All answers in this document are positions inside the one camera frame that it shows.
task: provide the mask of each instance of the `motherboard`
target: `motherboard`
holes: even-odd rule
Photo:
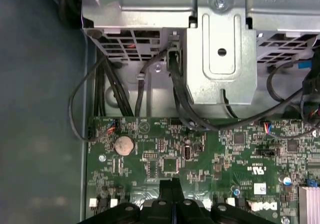
[[[213,124],[236,121],[212,119]],[[210,210],[225,202],[276,224],[301,224],[299,189],[320,179],[320,138],[275,139],[308,131],[301,120],[265,120],[227,131],[187,129],[176,118],[90,120],[86,218],[123,202],[142,207],[159,196],[160,180],[179,178],[185,198]]]

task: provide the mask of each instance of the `screw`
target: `screw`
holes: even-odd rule
[[[215,0],[214,4],[218,9],[223,9],[226,6],[226,0]]]
[[[222,212],[225,212],[227,210],[227,208],[223,205],[218,206],[218,209]]]
[[[161,71],[161,65],[160,64],[157,64],[154,68],[155,72],[156,73],[159,73]]]
[[[289,220],[289,218],[287,218],[287,217],[282,217],[282,218],[281,218],[281,223],[282,223],[282,224],[290,224],[290,220]]]
[[[100,161],[100,162],[102,162],[102,163],[103,163],[103,162],[105,162],[105,161],[106,161],[106,159],[107,159],[107,158],[106,158],[105,154],[101,154],[101,155],[99,155],[99,161]]]
[[[183,203],[184,203],[185,205],[187,205],[187,206],[190,206],[190,205],[191,205],[191,201],[189,201],[189,200],[185,200]]]
[[[133,207],[126,207],[125,210],[126,211],[132,211],[134,208]]]

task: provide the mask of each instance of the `chip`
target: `chip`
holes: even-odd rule
[[[236,199],[235,205],[236,205],[236,207],[240,207],[240,208],[245,207],[246,200],[244,198],[238,198],[238,199]]]
[[[218,198],[217,203],[224,203],[225,199],[224,198]]]
[[[165,173],[176,173],[177,172],[177,161],[176,161],[176,159],[164,159],[163,160],[163,172],[165,172]]]
[[[106,198],[101,198],[98,202],[98,207],[106,208],[108,206],[108,201]]]
[[[235,133],[233,135],[233,143],[236,145],[245,144],[245,135],[243,133]]]
[[[292,188],[292,185],[290,185],[290,186],[285,186],[285,192],[286,193],[291,193],[292,191],[293,191],[293,188]]]
[[[221,172],[221,170],[222,170],[222,165],[219,164],[219,163],[216,163],[216,164],[214,165],[214,170],[215,170],[216,172]]]
[[[148,175],[148,178],[157,178],[158,177],[158,162],[157,161],[148,162],[147,175]]]
[[[297,152],[298,151],[298,141],[297,140],[288,140],[287,150],[288,152]]]

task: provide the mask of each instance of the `metal bracket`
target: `metal bracket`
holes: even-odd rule
[[[250,104],[257,86],[256,33],[246,0],[197,0],[197,28],[186,30],[184,80],[195,104]]]

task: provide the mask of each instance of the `integrated circuit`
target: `integrated circuit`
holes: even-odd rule
[[[299,142],[297,140],[288,140],[287,142],[287,151],[288,152],[298,152]]]
[[[158,177],[158,161],[149,161],[147,163],[147,176],[148,178]]]
[[[177,160],[173,158],[164,158],[162,160],[162,171],[164,173],[177,173]]]
[[[245,134],[244,133],[234,133],[234,135],[233,135],[233,143],[235,145],[243,145],[243,144],[245,144]]]

